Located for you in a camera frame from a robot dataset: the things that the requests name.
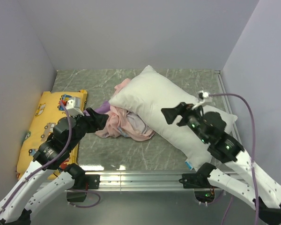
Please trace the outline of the yellow car-print folded pillow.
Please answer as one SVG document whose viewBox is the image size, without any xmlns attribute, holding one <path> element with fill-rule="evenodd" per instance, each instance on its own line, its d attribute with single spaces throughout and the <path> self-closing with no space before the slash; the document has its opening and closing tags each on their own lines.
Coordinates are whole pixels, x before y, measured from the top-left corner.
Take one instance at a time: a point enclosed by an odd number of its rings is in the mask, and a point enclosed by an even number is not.
<svg viewBox="0 0 281 225">
<path fill-rule="evenodd" d="M 59 101 L 62 100 L 66 102 L 72 97 L 77 97 L 80 100 L 80 103 L 78 104 L 79 109 L 83 111 L 87 103 L 87 96 L 88 92 L 86 90 L 80 90 L 78 92 L 45 91 L 42 94 L 20 150 L 16 169 L 17 178 L 21 178 L 24 175 L 33 159 L 34 153 L 36 153 L 38 147 L 46 141 L 58 121 L 66 117 L 65 112 L 60 107 Z"/>
</svg>

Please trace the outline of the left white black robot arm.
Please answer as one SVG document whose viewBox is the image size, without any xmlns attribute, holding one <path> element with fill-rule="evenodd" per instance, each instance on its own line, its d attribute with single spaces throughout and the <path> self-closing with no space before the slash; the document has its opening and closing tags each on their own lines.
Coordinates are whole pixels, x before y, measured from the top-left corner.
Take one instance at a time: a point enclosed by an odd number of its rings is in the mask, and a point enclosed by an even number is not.
<svg viewBox="0 0 281 225">
<path fill-rule="evenodd" d="M 67 165 L 57 178 L 40 187 L 86 134 L 105 127 L 107 114 L 98 114 L 91 108 L 86 111 L 87 114 L 73 117 L 65 111 L 66 117 L 59 120 L 47 140 L 39 146 L 24 175 L 0 201 L 0 225 L 29 225 L 36 214 L 62 192 L 88 187 L 85 171 L 75 163 Z"/>
</svg>

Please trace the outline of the aluminium front rail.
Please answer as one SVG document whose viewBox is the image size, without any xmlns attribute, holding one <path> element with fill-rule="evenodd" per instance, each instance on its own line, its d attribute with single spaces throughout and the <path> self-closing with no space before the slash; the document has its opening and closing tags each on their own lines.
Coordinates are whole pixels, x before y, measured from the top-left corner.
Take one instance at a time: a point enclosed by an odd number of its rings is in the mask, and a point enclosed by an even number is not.
<svg viewBox="0 0 281 225">
<path fill-rule="evenodd" d="M 100 184 L 96 191 L 185 191 L 178 182 L 183 173 L 191 171 L 113 171 L 113 172 L 86 172 L 99 174 Z"/>
</svg>

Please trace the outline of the pink purple Elsa pillowcase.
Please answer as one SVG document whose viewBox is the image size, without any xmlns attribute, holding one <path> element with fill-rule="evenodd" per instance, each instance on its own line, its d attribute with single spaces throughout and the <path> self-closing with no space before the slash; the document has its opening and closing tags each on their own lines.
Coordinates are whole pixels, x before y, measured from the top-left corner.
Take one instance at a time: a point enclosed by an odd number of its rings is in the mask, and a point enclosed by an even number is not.
<svg viewBox="0 0 281 225">
<path fill-rule="evenodd" d="M 104 101 L 99 108 L 95 109 L 95 112 L 109 116 L 104 129 L 95 132 L 101 138 L 122 136 L 142 142 L 151 139 L 155 134 L 155 131 L 137 114 L 111 106 L 108 101 Z"/>
</svg>

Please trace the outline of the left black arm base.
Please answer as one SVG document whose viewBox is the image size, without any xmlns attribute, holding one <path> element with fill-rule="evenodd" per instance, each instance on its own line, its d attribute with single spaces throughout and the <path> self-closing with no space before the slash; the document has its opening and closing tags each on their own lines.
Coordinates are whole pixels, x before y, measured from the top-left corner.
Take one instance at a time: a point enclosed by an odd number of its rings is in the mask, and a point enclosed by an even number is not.
<svg viewBox="0 0 281 225">
<path fill-rule="evenodd" d="M 99 184 L 99 174 L 87 174 L 83 178 L 76 179 L 74 186 L 67 191 L 67 201 L 70 203 L 84 202 L 90 191 L 99 189 Z"/>
</svg>

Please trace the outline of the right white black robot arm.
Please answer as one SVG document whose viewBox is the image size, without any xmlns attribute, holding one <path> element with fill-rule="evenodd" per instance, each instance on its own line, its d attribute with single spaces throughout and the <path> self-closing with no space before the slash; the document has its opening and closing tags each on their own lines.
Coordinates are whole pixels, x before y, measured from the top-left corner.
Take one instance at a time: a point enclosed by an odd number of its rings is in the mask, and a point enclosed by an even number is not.
<svg viewBox="0 0 281 225">
<path fill-rule="evenodd" d="M 203 144 L 208 145 L 207 150 L 214 158 L 243 179 L 239 181 L 212 164 L 204 163 L 197 171 L 201 187 L 221 188 L 248 204 L 266 224 L 281 224 L 281 185 L 252 162 L 242 144 L 224 131 L 226 122 L 218 112 L 204 112 L 202 106 L 184 102 L 174 108 L 163 108 L 161 112 L 168 124 L 181 116 L 177 126 L 188 126 Z"/>
</svg>

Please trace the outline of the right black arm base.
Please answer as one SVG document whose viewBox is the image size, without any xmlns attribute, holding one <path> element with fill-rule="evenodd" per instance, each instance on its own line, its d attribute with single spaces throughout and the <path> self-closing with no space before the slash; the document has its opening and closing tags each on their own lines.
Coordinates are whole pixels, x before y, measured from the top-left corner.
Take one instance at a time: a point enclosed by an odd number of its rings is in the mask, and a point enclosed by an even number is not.
<svg viewBox="0 0 281 225">
<path fill-rule="evenodd" d="M 224 196 L 224 190 L 216 193 L 218 187 L 212 186 L 207 178 L 196 173 L 183 173 L 178 180 L 183 189 L 193 189 L 195 200 L 206 207 L 218 202 Z"/>
</svg>

